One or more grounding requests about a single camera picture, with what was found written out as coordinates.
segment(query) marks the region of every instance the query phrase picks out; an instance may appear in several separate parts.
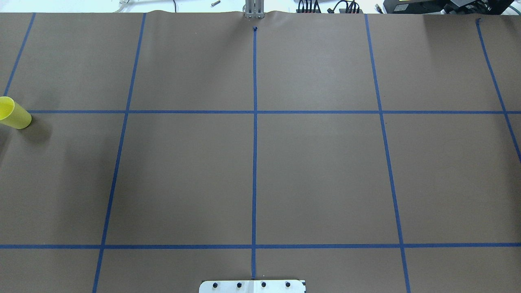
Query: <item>blue grid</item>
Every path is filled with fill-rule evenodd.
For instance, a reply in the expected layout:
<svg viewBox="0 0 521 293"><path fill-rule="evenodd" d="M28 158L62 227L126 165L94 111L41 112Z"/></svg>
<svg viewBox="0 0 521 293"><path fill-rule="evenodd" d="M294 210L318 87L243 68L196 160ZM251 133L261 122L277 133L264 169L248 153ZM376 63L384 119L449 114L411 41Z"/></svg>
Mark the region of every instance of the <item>blue grid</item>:
<svg viewBox="0 0 521 293"><path fill-rule="evenodd" d="M16 61L14 63L13 69L9 76L9 80L7 82L6 89L4 91L4 95L7 95L9 92L9 87L15 76L16 68L18 67L18 63L20 61L21 55L23 53L23 49L26 45L27 39L29 37L31 28L34 23L36 13L33 13L31 16L31 20L29 26L27 28L26 34L23 38L22 45L20 47L20 51L18 52ZM485 57L485 61L490 71L490 75L492 78L492 82L496 89L496 93L498 95L499 102L502 107L502 111L386 111L382 109L381 100L380 100L380 90L378 87L378 78L376 74L376 65L373 55L373 46L371 43L370 29L369 29L369 20L367 15L365 15L365 25L367 31L367 40L369 47L369 54L371 60L371 67L373 70L373 79L375 84L375 92L376 99L378 103L377 111L261 111L257 109L257 27L253 28L253 97L254 97L254 110L253 111L198 111L198 110L131 110L130 103L132 99L132 91L135 80L135 73L138 66L139 61L139 53L141 48L141 41L143 38L143 30L145 26L146 14L143 14L141 29L139 34L138 45L136 49L136 55L134 60L134 67L132 71L132 78L129 87L129 94L127 98L127 105L125 110L31 110L30 113L33 114L124 114L125 117L123 119L123 125L121 129L121 136L119 141L118 153L116 158L116 165L114 168L114 176L113 182L110 189L110 196L108 200L107 212L105 216L105 224L103 228L102 241L100 245L0 245L0 249L93 249L99 250L98 263L96 266L95 279L93 284L93 292L97 291L97 283L99 280L101 265L103 261L103 253L106 249L250 249L252 252L252 278L255 278L256 271L256 249L380 249L380 248L394 248L400 249L402 256L402 265L404 272L404 280L406 285L407 293L411 292L408 271L407 271L407 261L405 256L405 249L414 249L414 248L461 248L461 247L521 247L521 242L482 242L482 243L404 243L403 235L401 230L401 222L400 222L400 213L398 201L396 199L396 192L394 188L394 179L392 173L392 165L391 158L389 154L389 147L387 144L387 133L384 122L384 115L388 114L498 114L504 115L507 127L512 137L512 141L514 147L516 149L519 161L521 163L521 153L519 150L519 146L517 144L516 137L514 135L514 131L512 125L510 123L509 115L512 114L521 114L521 111L507 111L505 104L503 102L503 98L501 96L501 92L499 90L499 86L497 84L494 72L492 70L492 66L490 64L487 50L485 47L485 42L483 40L483 36L480 28L480 19L476 20L476 28L478 32L478 36L481 42L481 46L483 49L483 54ZM252 170L252 243L251 245L107 245L105 244L108 224L110 220L110 212L111 206L114 198L114 191L116 188L116 181L119 169L119 162L121 158L121 150L123 147L123 141L125 138L125 130L128 120L129 114L157 114L157 113L171 113L171 114L253 114L254 118L254 135L253 135L253 170ZM391 193L393 197L393 205L395 211L395 220L396 220L396 228L398 232L399 243L384 243L384 244L294 244L294 245L258 245L256 243L256 189L257 189L257 115L258 114L378 114L380 116L380 124L382 129L382 138L384 143L384 149L386 153L387 167L389 173L389 180L391 185Z"/></svg>

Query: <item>vertical blue line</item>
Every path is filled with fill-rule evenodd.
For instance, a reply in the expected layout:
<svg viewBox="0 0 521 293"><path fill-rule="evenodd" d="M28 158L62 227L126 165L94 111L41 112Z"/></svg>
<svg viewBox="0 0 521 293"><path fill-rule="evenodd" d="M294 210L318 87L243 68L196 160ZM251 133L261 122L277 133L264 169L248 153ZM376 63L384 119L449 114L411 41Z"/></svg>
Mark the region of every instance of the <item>vertical blue line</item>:
<svg viewBox="0 0 521 293"><path fill-rule="evenodd" d="M373 68L373 79L375 81L376 100L378 102L378 112L380 113L380 125L382 127L383 146L386 151L387 171L389 172L389 182L391 184L392 201L393 201L393 205L394 205L394 217L396 218L396 229L398 230L398 240L400 241L400 253L402 255L402 266L403 266L403 275L404 275L404 279L405 279L405 289L406 289L407 293L411 293L411 285L409 283L409 272L407 269L407 260L405 258L405 248L403 246L402 224L400 221L400 212L398 210L398 200L396 199L396 189L394 188L394 177L393 177L393 173L392 173L391 157L389 155L389 145L387 143L386 124L383 119L382 102L380 99L380 88L378 87L378 78L376 76L375 57L373 54L373 44L371 42L371 32L369 30L369 19L367 18L367 14L365 14L364 16L365 16L365 28L367 31L367 41L369 44L369 55L371 58L371 66Z"/></svg>
<svg viewBox="0 0 521 293"><path fill-rule="evenodd" d="M252 279L257 258L257 27L253 27L253 171L252 171Z"/></svg>
<svg viewBox="0 0 521 293"><path fill-rule="evenodd" d="M15 64L13 69L11 70L11 75L9 76L9 80L7 81L7 85L5 86L4 95L7 95L9 92L9 88L11 87L11 82L13 81L13 77L15 76L16 68L18 67L18 62L20 62L20 57L22 56L23 49L26 46L27 39L29 38L29 33L31 32L32 24L34 23L34 17L36 17L36 13L33 13L31 16L31 21L29 22L29 26L27 27L26 35L23 37L22 46L20 47L20 51L18 51L18 56L16 56Z"/></svg>
<svg viewBox="0 0 521 293"><path fill-rule="evenodd" d="M481 18L476 19L476 28L478 29L479 41L481 42L481 48L483 49L483 55L485 56L485 61L487 62L487 66L490 71L490 76L492 77L492 82L494 83L495 92L498 94L499 103L501 104L501 108L503 109L503 115L505 116L506 125L508 126L508 130L510 131L510 136L512 137L512 141L514 142L514 147L517 152L517 158L521 163L521 152L519 151L519 145L517 144L516 135L514 134L514 129L512 129L512 125L510 124L510 119L508 118L508 113L506 112L505 103L503 102L503 97L501 97L501 92L499 91L498 82L495 79L494 71L492 70L492 65L490 65L490 60L488 58L487 49L485 48L485 42L483 40L483 35L481 34L481 27L479 26L479 21Z"/></svg>
<svg viewBox="0 0 521 293"><path fill-rule="evenodd" d="M134 68L132 70L132 77L130 80L130 87L129 87L129 95L127 98L127 110L125 112L125 117L123 118L123 125L121 127L121 136L119 137L118 154L116 156L116 165L114 167L114 176L112 178L112 186L110 187L110 196L108 198L107 213L105 214L105 224L103 226L103 234L102 234L102 238L101 238L101 248L100 248L100 254L98 256L98 263L96 266L96 274L94 275L94 285L92 286L92 293L97 292L97 284L100 279L101 263L103 261L103 252L105 250L105 241L107 240L108 222L110 220L110 212L112 210L114 191L116 190L116 180L118 178L119 162L121 160L121 151L123 149L123 141L125 139L125 131L127 129L127 120L128 120L128 115L129 115L130 102L132 100L132 90L134 88L135 73L138 68L139 53L141 50L141 40L143 39L143 30L145 28L145 19L146 19L146 13L143 13L143 19L141 20L141 29L139 32L138 48L136 49L136 53L135 53Z"/></svg>

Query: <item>yellow cup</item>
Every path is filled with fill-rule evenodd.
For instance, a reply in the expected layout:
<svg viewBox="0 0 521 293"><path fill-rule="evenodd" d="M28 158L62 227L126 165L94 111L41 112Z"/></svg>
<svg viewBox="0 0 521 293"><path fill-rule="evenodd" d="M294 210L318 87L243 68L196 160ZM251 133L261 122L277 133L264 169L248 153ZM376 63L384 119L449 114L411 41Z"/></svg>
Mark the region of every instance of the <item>yellow cup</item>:
<svg viewBox="0 0 521 293"><path fill-rule="evenodd" d="M16 129L31 124L31 114L8 96L0 96L0 123Z"/></svg>

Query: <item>white bracket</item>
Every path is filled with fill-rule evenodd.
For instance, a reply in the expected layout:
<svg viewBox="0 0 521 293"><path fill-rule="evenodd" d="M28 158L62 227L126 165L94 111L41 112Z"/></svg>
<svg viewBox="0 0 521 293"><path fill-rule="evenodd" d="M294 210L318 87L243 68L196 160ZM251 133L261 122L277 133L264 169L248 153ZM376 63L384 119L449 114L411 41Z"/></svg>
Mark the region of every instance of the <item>white bracket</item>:
<svg viewBox="0 0 521 293"><path fill-rule="evenodd" d="M244 8L246 18L264 18L264 0L246 0Z"/></svg>
<svg viewBox="0 0 521 293"><path fill-rule="evenodd" d="M306 281L204 281L199 286L199 293L306 293Z"/></svg>

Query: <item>cup opening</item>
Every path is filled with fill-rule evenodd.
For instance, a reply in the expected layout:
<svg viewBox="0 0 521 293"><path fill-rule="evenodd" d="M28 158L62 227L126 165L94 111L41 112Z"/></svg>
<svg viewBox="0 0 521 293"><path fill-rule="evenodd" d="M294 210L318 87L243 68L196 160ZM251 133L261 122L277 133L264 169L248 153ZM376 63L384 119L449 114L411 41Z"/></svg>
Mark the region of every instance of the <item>cup opening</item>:
<svg viewBox="0 0 521 293"><path fill-rule="evenodd" d="M15 109L15 101L8 96L0 96L0 120L9 117Z"/></svg>

